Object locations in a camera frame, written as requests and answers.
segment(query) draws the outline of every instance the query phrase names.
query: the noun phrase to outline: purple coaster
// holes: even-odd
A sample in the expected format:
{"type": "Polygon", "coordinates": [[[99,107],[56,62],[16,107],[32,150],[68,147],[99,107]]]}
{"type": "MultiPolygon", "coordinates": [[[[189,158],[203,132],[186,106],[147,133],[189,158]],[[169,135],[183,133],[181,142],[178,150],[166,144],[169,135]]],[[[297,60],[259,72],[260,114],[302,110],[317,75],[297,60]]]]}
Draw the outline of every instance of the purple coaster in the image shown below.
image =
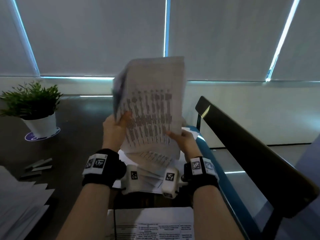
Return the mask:
{"type": "Polygon", "coordinates": [[[48,139],[48,138],[50,138],[50,137],[55,136],[55,135],[58,134],[59,132],[60,132],[60,128],[57,127],[57,132],[54,133],[52,136],[37,138],[37,137],[35,137],[35,136],[33,135],[32,132],[30,132],[30,133],[27,133],[24,138],[25,138],[26,141],[42,141],[42,140],[45,140],[45,139],[48,139]]]}

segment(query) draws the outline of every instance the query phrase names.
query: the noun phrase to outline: person's left forearm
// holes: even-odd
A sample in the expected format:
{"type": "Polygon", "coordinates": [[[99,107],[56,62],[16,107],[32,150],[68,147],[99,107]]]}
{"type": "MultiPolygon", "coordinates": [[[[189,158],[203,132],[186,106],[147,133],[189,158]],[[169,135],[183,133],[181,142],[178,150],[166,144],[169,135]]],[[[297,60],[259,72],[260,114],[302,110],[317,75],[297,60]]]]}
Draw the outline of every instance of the person's left forearm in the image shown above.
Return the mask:
{"type": "Polygon", "coordinates": [[[56,240],[101,240],[105,237],[110,188],[86,184],[56,240]]]}

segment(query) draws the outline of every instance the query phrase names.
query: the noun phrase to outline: white wall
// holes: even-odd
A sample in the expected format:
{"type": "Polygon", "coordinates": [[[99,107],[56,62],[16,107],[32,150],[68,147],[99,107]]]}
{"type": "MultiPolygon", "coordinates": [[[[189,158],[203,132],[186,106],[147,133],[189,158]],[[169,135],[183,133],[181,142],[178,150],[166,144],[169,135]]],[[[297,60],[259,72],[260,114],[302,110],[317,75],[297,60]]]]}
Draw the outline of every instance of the white wall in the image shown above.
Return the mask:
{"type": "MultiPolygon", "coordinates": [[[[0,91],[34,78],[0,78],[0,91]]],[[[41,79],[64,94],[111,94],[110,80],[41,79]]],[[[320,133],[320,83],[188,82],[182,115],[196,125],[195,106],[205,96],[265,144],[312,142],[320,133]]],[[[204,121],[200,129],[209,147],[222,147],[204,121]]]]}

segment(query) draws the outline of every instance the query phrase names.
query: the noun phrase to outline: hand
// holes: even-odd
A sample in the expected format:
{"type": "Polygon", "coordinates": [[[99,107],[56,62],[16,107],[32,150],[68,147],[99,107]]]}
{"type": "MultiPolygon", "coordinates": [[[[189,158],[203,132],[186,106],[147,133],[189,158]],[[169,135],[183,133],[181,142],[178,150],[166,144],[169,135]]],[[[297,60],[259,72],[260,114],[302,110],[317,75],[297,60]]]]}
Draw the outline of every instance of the hand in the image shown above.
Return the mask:
{"type": "Polygon", "coordinates": [[[119,123],[116,123],[114,115],[110,115],[103,122],[103,143],[102,149],[111,149],[115,152],[120,150],[120,146],[125,140],[127,124],[131,119],[131,113],[125,112],[119,123]]]}
{"type": "Polygon", "coordinates": [[[183,129],[181,135],[177,135],[171,131],[167,131],[166,134],[178,143],[180,150],[185,155],[187,163],[191,158],[202,157],[202,153],[200,152],[192,133],[183,129]]]}

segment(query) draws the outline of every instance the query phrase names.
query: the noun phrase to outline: flower pot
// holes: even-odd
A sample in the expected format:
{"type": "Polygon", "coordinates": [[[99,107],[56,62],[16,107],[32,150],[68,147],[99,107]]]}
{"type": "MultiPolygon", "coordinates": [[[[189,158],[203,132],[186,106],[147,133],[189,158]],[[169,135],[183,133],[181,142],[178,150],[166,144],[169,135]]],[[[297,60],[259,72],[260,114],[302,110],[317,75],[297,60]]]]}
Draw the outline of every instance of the flower pot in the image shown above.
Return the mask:
{"type": "Polygon", "coordinates": [[[57,132],[56,113],[38,120],[22,120],[37,138],[49,137],[57,132]]]}

